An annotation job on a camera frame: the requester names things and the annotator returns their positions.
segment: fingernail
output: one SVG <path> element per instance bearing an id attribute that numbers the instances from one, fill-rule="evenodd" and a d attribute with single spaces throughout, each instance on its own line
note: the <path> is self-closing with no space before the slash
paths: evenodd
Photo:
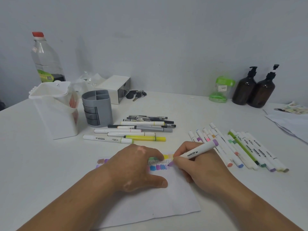
<path id="1" fill-rule="evenodd" d="M 162 188 L 166 188 L 168 186 L 168 182 L 167 181 L 163 181 L 163 183 L 161 184 Z"/>

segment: hand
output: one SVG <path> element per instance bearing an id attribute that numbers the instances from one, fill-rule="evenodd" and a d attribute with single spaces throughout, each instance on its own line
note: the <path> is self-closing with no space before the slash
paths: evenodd
<path id="1" fill-rule="evenodd" d="M 174 153 L 173 161 L 184 174 L 186 181 L 195 182 L 202 190 L 215 194 L 224 183 L 233 178 L 220 156 L 214 149 L 198 155 L 194 159 L 179 157 L 202 143 L 184 142 Z"/>
<path id="2" fill-rule="evenodd" d="M 107 171 L 115 191 L 130 192 L 147 186 L 166 188 L 166 179 L 146 172 L 150 157 L 164 160 L 163 154 L 157 149 L 131 144 L 97 169 Z"/>

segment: forearm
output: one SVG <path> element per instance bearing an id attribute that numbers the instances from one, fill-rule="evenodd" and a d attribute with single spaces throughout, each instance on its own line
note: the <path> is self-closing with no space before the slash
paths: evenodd
<path id="1" fill-rule="evenodd" d="M 99 177 L 98 168 L 55 199 L 18 231 L 87 231 L 93 225 L 105 199 L 113 194 L 108 175 Z"/>
<path id="2" fill-rule="evenodd" d="M 218 195 L 233 212 L 242 230 L 302 231 L 234 177 L 226 185 L 221 186 Z"/>

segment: red bottle cap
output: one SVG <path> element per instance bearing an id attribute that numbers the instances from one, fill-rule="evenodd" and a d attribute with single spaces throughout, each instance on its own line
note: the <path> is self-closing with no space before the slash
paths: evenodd
<path id="1" fill-rule="evenodd" d="M 32 35 L 33 35 L 34 37 L 44 37 L 43 32 L 32 32 Z"/>

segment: tissue box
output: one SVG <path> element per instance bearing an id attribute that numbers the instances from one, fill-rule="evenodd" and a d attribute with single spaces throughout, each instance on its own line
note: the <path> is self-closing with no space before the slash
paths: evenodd
<path id="1" fill-rule="evenodd" d="M 108 90 L 111 104 L 119 104 L 131 88 L 131 78 L 113 75 L 96 88 Z"/>

